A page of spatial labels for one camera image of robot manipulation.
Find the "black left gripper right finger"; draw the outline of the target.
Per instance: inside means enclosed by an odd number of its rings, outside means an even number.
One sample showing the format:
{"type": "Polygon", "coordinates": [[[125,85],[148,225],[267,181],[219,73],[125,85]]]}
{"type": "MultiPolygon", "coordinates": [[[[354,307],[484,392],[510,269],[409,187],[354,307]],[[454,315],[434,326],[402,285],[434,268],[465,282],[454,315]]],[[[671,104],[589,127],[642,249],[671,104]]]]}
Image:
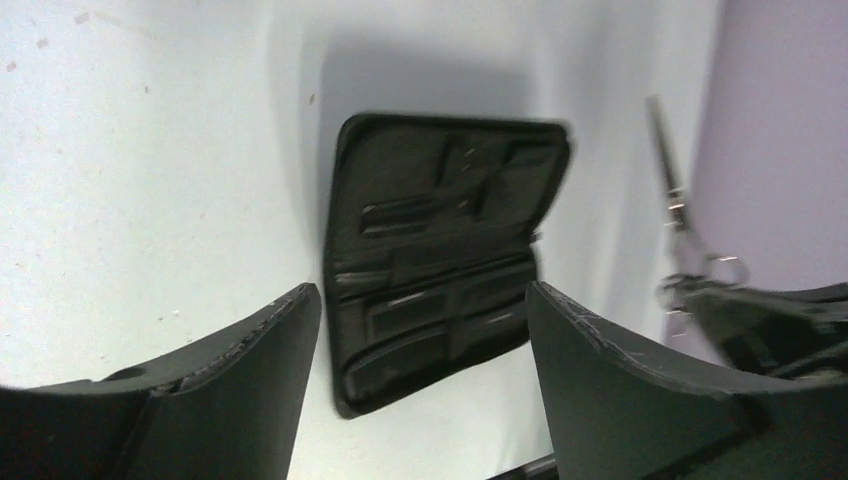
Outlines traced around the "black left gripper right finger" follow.
{"type": "Polygon", "coordinates": [[[562,479],[843,479],[847,384],[711,364],[530,284],[533,355],[562,479]]]}

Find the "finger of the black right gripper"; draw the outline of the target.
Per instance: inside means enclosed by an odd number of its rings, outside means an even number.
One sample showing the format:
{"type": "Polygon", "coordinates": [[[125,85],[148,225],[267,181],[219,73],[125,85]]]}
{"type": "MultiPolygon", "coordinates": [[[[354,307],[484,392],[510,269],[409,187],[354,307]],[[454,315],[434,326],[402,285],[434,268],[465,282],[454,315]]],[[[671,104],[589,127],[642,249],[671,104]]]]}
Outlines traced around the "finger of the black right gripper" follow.
{"type": "Polygon", "coordinates": [[[769,291],[668,278],[662,303],[697,326],[729,366],[782,379],[847,377],[847,284],[769,291]]]}

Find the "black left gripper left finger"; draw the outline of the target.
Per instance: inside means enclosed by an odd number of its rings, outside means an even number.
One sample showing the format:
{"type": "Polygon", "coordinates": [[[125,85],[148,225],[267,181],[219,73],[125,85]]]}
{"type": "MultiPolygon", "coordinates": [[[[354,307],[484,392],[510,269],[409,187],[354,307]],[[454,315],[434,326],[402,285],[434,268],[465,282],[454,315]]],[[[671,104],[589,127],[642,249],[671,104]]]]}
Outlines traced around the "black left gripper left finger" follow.
{"type": "Polygon", "coordinates": [[[283,479],[321,318],[304,283],[100,381],[1,391],[5,479],[283,479]]]}

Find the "silver thinning scissors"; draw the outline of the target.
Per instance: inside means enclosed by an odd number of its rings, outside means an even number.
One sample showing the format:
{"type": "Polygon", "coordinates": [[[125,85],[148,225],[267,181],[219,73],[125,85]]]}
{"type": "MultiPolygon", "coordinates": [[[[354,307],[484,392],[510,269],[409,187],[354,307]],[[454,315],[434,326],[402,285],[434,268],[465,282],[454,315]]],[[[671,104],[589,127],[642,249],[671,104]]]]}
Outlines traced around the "silver thinning scissors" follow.
{"type": "Polygon", "coordinates": [[[745,326],[728,317],[725,306],[707,304],[701,311],[694,312],[687,302],[689,295],[702,288],[727,291],[743,287],[749,279],[749,269],[738,256],[718,253],[708,247],[697,232],[661,98],[649,96],[646,107],[668,215],[664,224],[668,230],[668,255],[674,267],[674,271],[656,288],[657,300],[668,315],[687,317],[701,327],[705,336],[714,343],[743,336],[745,326]]]}

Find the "black zippered tool case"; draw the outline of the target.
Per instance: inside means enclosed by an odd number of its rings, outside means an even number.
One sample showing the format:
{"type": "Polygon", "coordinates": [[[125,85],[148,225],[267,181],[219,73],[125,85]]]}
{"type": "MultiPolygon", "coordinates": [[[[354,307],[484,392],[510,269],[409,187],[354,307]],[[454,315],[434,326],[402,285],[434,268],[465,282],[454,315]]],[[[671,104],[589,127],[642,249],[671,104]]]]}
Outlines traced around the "black zippered tool case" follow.
{"type": "Polygon", "coordinates": [[[323,249],[341,417],[528,341],[534,245],[571,153],[556,121],[370,111],[341,125],[323,249]]]}

